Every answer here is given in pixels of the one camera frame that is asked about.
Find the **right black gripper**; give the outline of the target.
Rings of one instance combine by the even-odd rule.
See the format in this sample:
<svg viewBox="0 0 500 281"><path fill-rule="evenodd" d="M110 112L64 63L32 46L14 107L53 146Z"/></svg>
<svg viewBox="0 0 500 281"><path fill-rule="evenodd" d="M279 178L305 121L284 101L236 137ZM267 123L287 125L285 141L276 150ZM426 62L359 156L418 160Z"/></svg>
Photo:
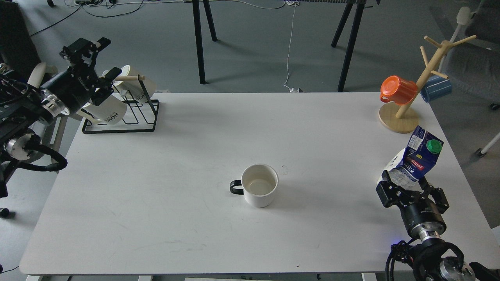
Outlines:
<svg viewBox="0 0 500 281"><path fill-rule="evenodd" d="M447 226L441 214L449 209L443 189L431 185L425 177L418 180L422 193L409 191L402 194L402 187L392 182L389 172L383 170L382 180L376 187L377 195L385 208L398 206L407 234L411 238L425 238L424 232L443 234Z"/></svg>

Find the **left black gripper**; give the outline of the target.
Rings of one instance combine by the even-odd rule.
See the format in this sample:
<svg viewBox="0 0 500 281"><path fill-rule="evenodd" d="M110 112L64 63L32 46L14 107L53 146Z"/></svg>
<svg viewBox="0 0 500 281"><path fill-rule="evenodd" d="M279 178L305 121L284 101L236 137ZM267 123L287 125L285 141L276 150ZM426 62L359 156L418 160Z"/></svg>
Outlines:
<svg viewBox="0 0 500 281"><path fill-rule="evenodd" d="M113 93L114 80L122 70L114 67L102 77L95 72L98 53L110 44L105 37L79 38L62 47L59 55L70 65L40 87L41 117L71 116L87 103L100 106Z"/></svg>

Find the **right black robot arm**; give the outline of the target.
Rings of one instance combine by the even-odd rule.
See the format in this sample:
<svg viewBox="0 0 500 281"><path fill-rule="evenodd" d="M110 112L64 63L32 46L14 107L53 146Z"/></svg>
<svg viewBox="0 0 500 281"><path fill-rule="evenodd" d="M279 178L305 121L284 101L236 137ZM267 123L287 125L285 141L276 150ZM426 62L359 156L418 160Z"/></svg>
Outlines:
<svg viewBox="0 0 500 281"><path fill-rule="evenodd" d="M397 206L409 241L391 245L385 264L385 279L394 280L395 263L411 267L416 281L498 281L499 276L480 263L466 263L464 253L446 242L441 235L446 230L442 214L449 208L440 188L426 178L418 183L421 192L406 190L394 183L388 171L382 172L376 191L384 207Z"/></svg>

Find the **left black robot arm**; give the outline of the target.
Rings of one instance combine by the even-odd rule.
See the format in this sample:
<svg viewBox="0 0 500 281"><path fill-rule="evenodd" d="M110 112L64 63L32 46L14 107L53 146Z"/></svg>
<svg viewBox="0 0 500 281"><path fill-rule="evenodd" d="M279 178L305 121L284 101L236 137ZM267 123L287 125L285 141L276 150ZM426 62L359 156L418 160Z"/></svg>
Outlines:
<svg viewBox="0 0 500 281"><path fill-rule="evenodd" d="M67 166L65 157L43 145L30 126L37 121L50 125L62 114L71 116L87 103L101 105L111 95L121 69L104 76L95 72L98 54L110 44L105 37L95 42L80 38L63 47L60 56L70 66L39 87L1 75L1 197L8 196L7 182L16 169L60 171Z"/></svg>

